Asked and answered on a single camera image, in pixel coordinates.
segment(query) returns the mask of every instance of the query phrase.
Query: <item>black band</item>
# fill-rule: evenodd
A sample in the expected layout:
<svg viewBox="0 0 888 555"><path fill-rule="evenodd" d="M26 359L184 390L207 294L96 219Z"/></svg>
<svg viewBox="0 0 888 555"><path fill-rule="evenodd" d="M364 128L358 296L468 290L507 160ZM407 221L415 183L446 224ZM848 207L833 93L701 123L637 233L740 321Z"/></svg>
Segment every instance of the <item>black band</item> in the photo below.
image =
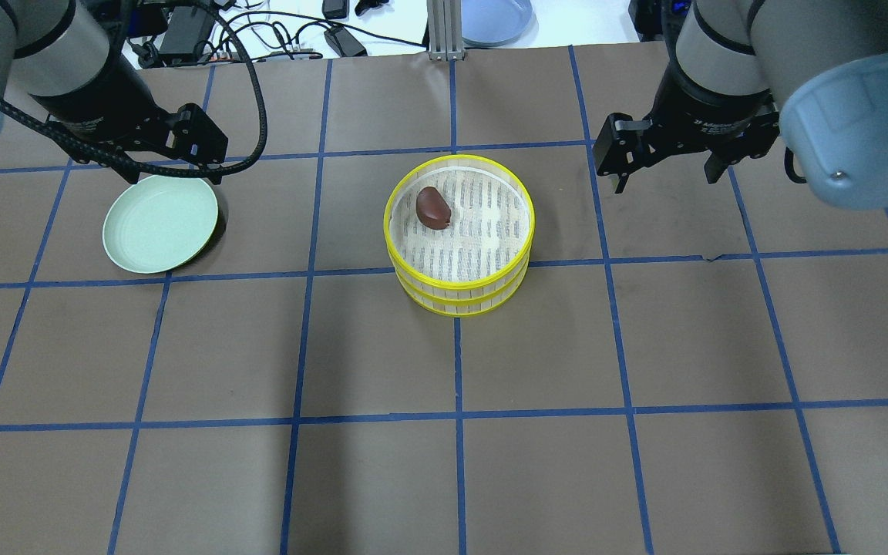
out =
<svg viewBox="0 0 888 555"><path fill-rule="evenodd" d="M15 17L15 11L13 11L9 2L6 2L6 0L0 0L0 8L2 8L2 11L5 12L6 15L9 15L10 20L12 20L12 22L13 22L13 28L15 29L15 32L17 32L17 34L18 34L19 19Z"/></svg>
<svg viewBox="0 0 888 555"><path fill-rule="evenodd" d="M77 0L69 0L67 2L67 11L64 11L64 15L57 22L57 25L54 25L53 29L50 29L50 32L47 32L46 35L40 36L39 39L30 42L21 49L16 49L13 54L14 59L24 59L25 57L32 56L32 54L40 52L40 50L45 49L45 47L52 45L57 39L60 39L60 35L63 35L67 29L70 29L71 21L74 21L74 11L77 11Z"/></svg>
<svg viewBox="0 0 888 555"><path fill-rule="evenodd" d="M765 0L753 0L753 5L749 7L749 15L746 18L746 32L747 34L752 34L752 24L755 21L755 14L759 13L759 9L762 7L762 4L765 3Z"/></svg>
<svg viewBox="0 0 888 555"><path fill-rule="evenodd" d="M705 21L704 17L701 17L701 12L698 11L697 4L694 4L694 8L691 11L694 12L694 19L698 22L698 27L700 27L701 30L705 32L705 35L707 35L713 42L717 42L722 47L725 47L725 49L732 50L733 52L755 56L755 50L753 50L750 45L743 45L742 42L732 41L732 39L726 38L726 36L720 34L720 32L715 31L715 28L711 27L711 25Z"/></svg>

